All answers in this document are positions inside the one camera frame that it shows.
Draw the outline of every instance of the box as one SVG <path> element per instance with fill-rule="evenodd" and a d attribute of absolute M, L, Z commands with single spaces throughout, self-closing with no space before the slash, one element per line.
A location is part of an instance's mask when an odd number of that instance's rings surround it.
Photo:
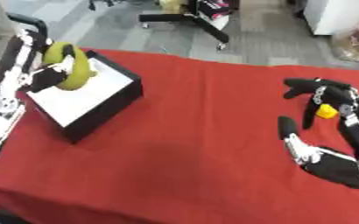
<path fill-rule="evenodd" d="M 143 95 L 141 78 L 97 52 L 87 52 L 98 71 L 74 91 L 50 87 L 28 93 L 72 142 L 77 143 Z"/>

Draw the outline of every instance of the gray carpet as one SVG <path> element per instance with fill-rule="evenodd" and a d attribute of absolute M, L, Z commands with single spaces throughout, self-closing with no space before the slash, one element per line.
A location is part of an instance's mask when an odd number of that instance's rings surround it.
<path fill-rule="evenodd" d="M 328 38 L 314 38 L 306 23 L 292 16 L 284 0 L 242 0 L 241 9 L 224 31 L 228 47 L 191 23 L 153 23 L 143 29 L 140 13 L 159 13 L 153 0 L 129 0 L 88 9 L 87 0 L 1 0 L 7 11 L 45 20 L 50 36 L 79 46 L 252 65 L 309 65 L 359 69 L 358 62 L 336 59 Z"/>

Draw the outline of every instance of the green ball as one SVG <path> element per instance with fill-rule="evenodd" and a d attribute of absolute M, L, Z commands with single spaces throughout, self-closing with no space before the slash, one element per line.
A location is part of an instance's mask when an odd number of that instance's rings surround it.
<path fill-rule="evenodd" d="M 46 51 L 44 56 L 45 64 L 60 63 L 64 57 L 62 55 L 62 49 L 64 46 L 70 45 L 67 42 L 55 42 L 50 48 Z M 82 88 L 88 81 L 90 77 L 96 75 L 95 72 L 92 72 L 88 58 L 86 54 L 77 46 L 72 45 L 76 55 L 74 62 L 73 72 L 69 74 L 66 80 L 57 85 L 57 88 L 63 90 L 76 90 Z"/>

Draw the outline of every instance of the robotic arm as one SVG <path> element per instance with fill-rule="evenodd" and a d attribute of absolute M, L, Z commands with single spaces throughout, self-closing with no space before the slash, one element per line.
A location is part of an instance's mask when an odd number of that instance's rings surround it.
<path fill-rule="evenodd" d="M 25 112 L 17 92 L 39 92 L 61 83 L 72 73 L 75 54 L 71 45 L 63 49 L 62 62 L 31 71 L 34 59 L 41 57 L 52 44 L 49 38 L 22 30 L 8 45 L 0 62 L 0 149 Z"/>
<path fill-rule="evenodd" d="M 296 164 L 304 171 L 331 182 L 359 189 L 359 92 L 346 83 L 332 80 L 286 79 L 291 89 L 284 95 L 292 99 L 298 95 L 311 94 L 303 116 L 302 126 L 310 129 L 316 112 L 326 103 L 339 111 L 338 129 L 353 147 L 355 157 L 328 147 L 304 143 L 289 117 L 278 119 L 280 139 Z"/>

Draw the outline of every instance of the wheeled stand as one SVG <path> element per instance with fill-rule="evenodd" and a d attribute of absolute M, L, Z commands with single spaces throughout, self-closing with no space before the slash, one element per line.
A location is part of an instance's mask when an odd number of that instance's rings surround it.
<path fill-rule="evenodd" d="M 193 21 L 205 32 L 212 35 L 214 38 L 219 40 L 217 46 L 218 50 L 223 50 L 229 42 L 229 35 L 223 31 L 220 31 L 208 21 L 201 17 L 199 12 L 198 0 L 189 0 L 188 5 L 184 5 L 187 13 L 184 14 L 149 14 L 139 15 L 138 20 L 143 23 L 144 28 L 148 28 L 147 22 L 178 22 L 178 21 Z"/>

